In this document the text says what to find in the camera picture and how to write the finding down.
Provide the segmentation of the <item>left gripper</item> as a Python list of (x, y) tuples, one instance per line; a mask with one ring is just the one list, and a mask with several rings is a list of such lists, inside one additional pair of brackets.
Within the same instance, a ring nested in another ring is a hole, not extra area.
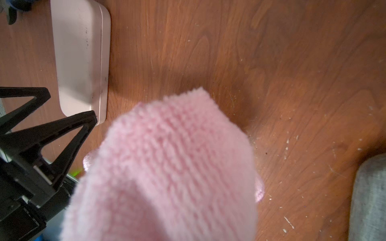
[(34, 241), (70, 203), (68, 172), (97, 124), (94, 111), (1, 135), (1, 240)]

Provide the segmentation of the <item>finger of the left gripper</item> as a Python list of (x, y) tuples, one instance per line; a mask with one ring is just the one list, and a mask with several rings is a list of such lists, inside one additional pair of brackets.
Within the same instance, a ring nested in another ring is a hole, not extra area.
[(1, 87), (1, 98), (32, 97), (31, 100), (1, 117), (1, 135), (6, 134), (51, 98), (45, 87)]

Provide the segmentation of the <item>grey felt eyeglass case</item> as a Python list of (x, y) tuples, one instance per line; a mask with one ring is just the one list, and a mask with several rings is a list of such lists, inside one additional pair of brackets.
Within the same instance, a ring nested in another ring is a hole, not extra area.
[(386, 155), (369, 158), (359, 167), (349, 219), (350, 241), (386, 239)]

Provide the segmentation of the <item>pink microfiber cloth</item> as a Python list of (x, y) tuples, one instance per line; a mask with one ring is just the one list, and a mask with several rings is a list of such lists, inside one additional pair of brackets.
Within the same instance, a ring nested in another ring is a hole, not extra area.
[(248, 137), (202, 88), (139, 104), (87, 160), (63, 241), (252, 241), (264, 193)]

